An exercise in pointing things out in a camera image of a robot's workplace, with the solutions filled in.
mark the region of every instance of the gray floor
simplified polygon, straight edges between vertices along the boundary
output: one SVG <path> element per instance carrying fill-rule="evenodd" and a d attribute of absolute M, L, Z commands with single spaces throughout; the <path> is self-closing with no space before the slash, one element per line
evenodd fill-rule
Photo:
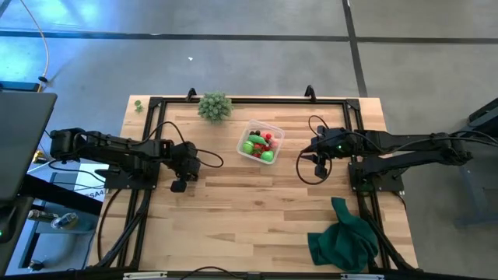
<path fill-rule="evenodd" d="M 362 37 L 497 37 L 498 2 L 351 0 Z M 339 0 L 26 0 L 46 31 L 345 36 Z M 18 1 L 0 30 L 35 30 Z M 119 133 L 131 94 L 358 96 L 349 43 L 49 39 L 47 92 L 59 95 L 48 129 Z M 360 44 L 368 96 L 380 97 L 392 133 L 455 131 L 496 98 L 498 44 Z M 39 38 L 0 37 L 0 80 L 34 81 Z M 48 140 L 42 143 L 48 146 Z M 456 229 L 468 215 L 458 171 L 423 166 L 403 175 L 421 268 L 496 278 L 498 224 Z"/>

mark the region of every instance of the plastic container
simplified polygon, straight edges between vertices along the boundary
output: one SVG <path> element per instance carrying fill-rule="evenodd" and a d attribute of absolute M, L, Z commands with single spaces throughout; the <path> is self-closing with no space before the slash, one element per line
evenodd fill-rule
<path fill-rule="evenodd" d="M 263 159 L 259 159 L 255 156 L 252 156 L 252 155 L 245 153 L 242 150 L 242 145 L 247 141 L 247 137 L 249 137 L 249 133 L 251 131 L 260 131 L 261 133 L 270 133 L 270 134 L 272 134 L 272 138 L 278 141 L 278 145 L 276 146 L 276 148 L 272 149 L 273 155 L 274 155 L 272 161 L 269 162 L 269 161 L 266 161 Z M 242 133 L 242 136 L 240 137 L 239 144 L 237 144 L 237 152 L 240 153 L 242 156 L 246 156 L 249 159 L 256 160 L 260 163 L 273 164 L 277 160 L 277 157 L 279 155 L 280 148 L 282 147 L 282 144 L 283 144 L 284 135 L 285 135 L 285 132 L 280 128 L 277 128 L 277 127 L 270 125 L 270 124 L 266 124 L 264 122 L 260 122 L 260 121 L 256 121 L 256 120 L 249 120 L 246 128 L 244 129 L 244 132 Z"/>

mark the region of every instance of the wooden tabletop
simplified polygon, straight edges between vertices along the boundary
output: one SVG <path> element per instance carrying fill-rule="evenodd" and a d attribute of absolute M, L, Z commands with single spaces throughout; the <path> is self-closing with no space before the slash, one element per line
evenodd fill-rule
<path fill-rule="evenodd" d="M 134 102 L 147 108 L 150 96 L 130 96 L 121 137 L 142 139 L 146 110 L 135 112 Z M 386 130 L 378 98 L 360 98 L 365 129 Z M 183 194 L 170 192 L 176 179 L 161 168 L 147 218 L 141 270 L 191 271 L 215 265 L 229 271 L 338 272 L 334 265 L 315 266 L 307 247 L 307 233 L 322 233 L 337 222 L 330 198 L 346 199 L 349 210 L 358 215 L 356 196 L 350 191 L 346 159 L 334 160 L 331 176 L 323 184 L 309 186 L 296 175 L 298 152 L 310 144 L 313 132 L 307 120 L 321 116 L 328 126 L 344 127 L 342 108 L 334 105 L 235 104 L 230 119 L 221 125 L 202 120 L 197 104 L 168 104 L 165 120 L 173 121 L 185 140 L 197 148 L 220 154 L 220 169 L 202 166 L 199 181 L 188 183 Z M 250 119 L 272 124 L 286 133 L 276 162 L 264 165 L 239 155 L 239 138 Z M 157 114 L 153 121 L 157 123 Z M 319 123 L 312 121 L 312 127 Z M 180 142 L 171 126 L 162 138 Z M 199 157 L 213 165 L 217 159 Z M 317 180 L 313 163 L 301 161 L 307 180 Z M 105 254 L 123 230 L 130 191 L 122 191 L 106 217 L 102 244 Z M 104 207 L 110 194 L 106 196 Z M 391 193 L 379 193 L 384 231 L 402 256 L 417 266 L 408 220 L 403 204 Z M 135 234 L 128 248 L 128 261 Z M 89 264 L 95 264 L 96 242 Z"/>

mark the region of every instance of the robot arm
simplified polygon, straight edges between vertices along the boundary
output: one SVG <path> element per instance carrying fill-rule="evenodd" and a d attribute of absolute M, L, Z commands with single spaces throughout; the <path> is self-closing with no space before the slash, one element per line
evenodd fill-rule
<path fill-rule="evenodd" d="M 135 141 L 98 131 L 71 128 L 52 131 L 51 155 L 65 163 L 90 159 L 109 164 L 96 172 L 106 178 L 106 188 L 152 189 L 156 186 L 159 165 L 175 172 L 173 192 L 184 192 L 187 181 L 197 180 L 200 162 L 191 142 L 175 145 L 171 140 Z"/>
<path fill-rule="evenodd" d="M 318 136 L 311 139 L 305 152 L 316 155 L 304 156 L 317 164 L 315 176 L 325 178 L 326 159 L 362 156 L 363 161 L 349 166 L 351 183 L 373 184 L 374 177 L 399 173 L 399 170 L 427 163 L 441 163 L 460 166 L 472 159 L 465 151 L 462 140 L 446 133 L 431 135 L 391 135 L 385 131 L 356 130 L 344 128 L 318 127 Z M 381 158 L 380 156 L 397 151 L 412 151 L 399 156 Z"/>

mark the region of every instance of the green cloth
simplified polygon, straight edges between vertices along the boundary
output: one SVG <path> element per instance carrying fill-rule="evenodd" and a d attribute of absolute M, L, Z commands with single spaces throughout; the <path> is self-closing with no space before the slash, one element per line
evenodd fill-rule
<path fill-rule="evenodd" d="M 344 271 L 361 272 L 378 253 L 377 238 L 368 223 L 349 213 L 343 198 L 332 198 L 338 223 L 324 233 L 308 233 L 315 265 L 335 264 Z"/>

